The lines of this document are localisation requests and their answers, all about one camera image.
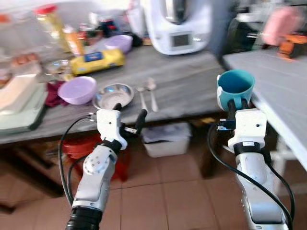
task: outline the table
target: table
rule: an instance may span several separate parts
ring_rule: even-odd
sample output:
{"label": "table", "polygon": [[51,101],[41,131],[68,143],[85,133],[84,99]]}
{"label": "table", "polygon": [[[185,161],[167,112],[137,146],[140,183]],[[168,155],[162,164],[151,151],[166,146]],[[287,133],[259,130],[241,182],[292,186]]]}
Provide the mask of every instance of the table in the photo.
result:
{"label": "table", "polygon": [[307,56],[290,62],[279,58],[276,49],[267,49],[223,58],[229,69],[254,75],[252,102],[307,171]]}
{"label": "table", "polygon": [[[173,121],[178,118],[187,118],[220,112],[216,103],[216,77],[224,70],[215,57],[207,51],[190,55],[164,56],[151,46],[136,48],[126,58],[126,65],[120,68],[109,69],[90,74],[99,88],[113,83],[124,83],[135,87],[146,83],[149,77],[156,80],[155,96],[160,111],[149,113],[146,122]],[[145,100],[150,107],[150,94],[145,93]],[[131,104],[122,111],[122,121],[133,124],[141,110],[141,101],[136,93]],[[41,125],[34,131],[0,136],[0,158],[11,166],[11,170],[18,176],[33,185],[45,188],[49,194],[56,187],[48,177],[38,170],[31,168],[28,163],[17,158],[9,151],[11,146],[42,139],[58,138],[68,126],[82,115],[95,112],[91,103],[86,105],[57,106],[47,110]],[[96,130],[96,124],[83,122],[75,126],[71,132],[85,132]]]}

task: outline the red cloth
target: red cloth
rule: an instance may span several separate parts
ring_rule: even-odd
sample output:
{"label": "red cloth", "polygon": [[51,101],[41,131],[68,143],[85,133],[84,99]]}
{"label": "red cloth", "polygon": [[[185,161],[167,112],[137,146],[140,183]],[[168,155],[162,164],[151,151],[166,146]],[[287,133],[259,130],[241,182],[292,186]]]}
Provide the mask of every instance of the red cloth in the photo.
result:
{"label": "red cloth", "polygon": [[48,96],[46,98],[45,104],[49,107],[55,107],[58,104],[63,106],[68,105],[66,101],[58,96],[58,89],[64,83],[64,81],[57,81],[55,84],[47,83]]}

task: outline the teal mug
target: teal mug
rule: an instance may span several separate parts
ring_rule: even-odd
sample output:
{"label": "teal mug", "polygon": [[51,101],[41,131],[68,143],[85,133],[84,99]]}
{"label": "teal mug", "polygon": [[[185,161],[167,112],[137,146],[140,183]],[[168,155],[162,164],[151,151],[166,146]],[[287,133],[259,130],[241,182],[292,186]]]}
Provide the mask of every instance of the teal mug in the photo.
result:
{"label": "teal mug", "polygon": [[250,101],[255,78],[240,69],[227,71],[217,76],[217,102],[221,109],[228,111],[228,102],[234,100],[236,109],[242,109],[242,99]]}

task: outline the black cable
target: black cable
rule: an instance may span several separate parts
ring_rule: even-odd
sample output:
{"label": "black cable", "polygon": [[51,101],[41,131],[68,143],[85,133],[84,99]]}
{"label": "black cable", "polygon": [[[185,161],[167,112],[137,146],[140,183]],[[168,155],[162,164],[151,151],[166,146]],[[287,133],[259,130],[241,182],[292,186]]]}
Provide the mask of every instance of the black cable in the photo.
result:
{"label": "black cable", "polygon": [[227,167],[228,169],[230,169],[231,171],[235,172],[236,174],[242,176],[243,178],[245,178],[246,180],[248,180],[249,182],[251,182],[252,184],[254,184],[255,186],[257,186],[259,189],[261,189],[266,195],[268,195],[272,200],[274,200],[279,207],[283,210],[284,214],[286,215],[287,218],[287,225],[289,230],[293,230],[293,223],[292,223],[292,218],[291,215],[289,213],[289,211],[287,210],[287,208],[283,205],[282,202],[279,201],[279,199],[273,195],[269,190],[267,190],[264,186],[262,186],[261,184],[259,184],[257,181],[255,181],[254,179],[252,179],[251,177],[247,176],[245,173],[241,172],[238,169],[233,168],[231,165],[227,164],[226,162],[224,162],[222,159],[220,159],[220,157],[218,155],[216,155],[212,144],[211,144],[211,134],[212,131],[214,130],[214,128],[216,128],[216,125],[212,125],[208,131],[208,136],[207,136],[207,144],[209,147],[209,150],[211,152],[211,154],[214,156],[214,158],[220,162],[222,165],[224,165],[225,167]]}
{"label": "black cable", "polygon": [[294,194],[289,186],[289,184],[287,183],[287,181],[278,174],[278,172],[269,164],[267,164],[268,167],[270,168],[270,170],[275,174],[275,176],[284,184],[284,186],[286,187],[288,194],[290,196],[290,215],[291,215],[291,219],[292,221],[294,220],[294,215],[295,215],[295,197]]}
{"label": "black cable", "polygon": [[77,163],[79,163],[80,161],[82,161],[83,159],[85,159],[88,155],[85,155],[83,157],[78,158],[74,163],[71,164],[71,166],[69,167],[68,170],[68,174],[67,174],[67,189],[68,189],[68,194],[71,197],[71,199],[73,200],[73,195],[72,195],[72,191],[71,191],[71,172],[73,170],[73,168],[75,167],[75,165]]}
{"label": "black cable", "polygon": [[75,125],[77,124],[79,121],[82,121],[82,120],[85,120],[85,119],[88,119],[90,118],[89,115],[86,115],[86,116],[83,116],[83,117],[80,117],[79,119],[77,119],[76,121],[74,121],[71,126],[69,126],[69,128],[65,131],[65,133],[63,134],[63,136],[61,137],[61,140],[60,140],[60,143],[59,143],[59,150],[58,150],[58,158],[59,158],[59,173],[61,175],[61,181],[62,181],[62,186],[63,186],[63,189],[64,189],[64,193],[66,195],[66,198],[69,202],[70,205],[72,205],[72,202],[73,202],[73,199],[69,196],[69,193],[68,193],[68,189],[67,189],[67,184],[66,184],[66,181],[65,181],[65,177],[64,177],[64,170],[63,170],[63,160],[62,160],[62,147],[63,147],[63,142],[64,142],[64,139],[66,137],[66,135],[68,134],[68,132],[70,131],[70,129]]}

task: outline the spoon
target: spoon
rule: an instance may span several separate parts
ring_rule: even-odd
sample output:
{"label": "spoon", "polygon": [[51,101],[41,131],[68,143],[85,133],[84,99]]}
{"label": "spoon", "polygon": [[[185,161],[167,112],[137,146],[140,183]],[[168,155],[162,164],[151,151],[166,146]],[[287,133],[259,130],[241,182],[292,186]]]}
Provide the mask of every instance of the spoon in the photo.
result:
{"label": "spoon", "polygon": [[158,108],[157,101],[156,101],[155,96],[154,96],[155,88],[157,88],[157,85],[156,85],[154,79],[153,78],[149,78],[148,81],[147,81],[146,89],[148,91],[150,91],[151,98],[152,98],[152,110],[156,113],[156,112],[159,111],[159,108]]}
{"label": "spoon", "polygon": [[139,88],[137,88],[137,91],[140,93],[142,109],[145,109],[146,111],[148,111],[145,100],[144,100],[144,96],[143,96],[143,92],[145,91],[145,88],[139,87]]}

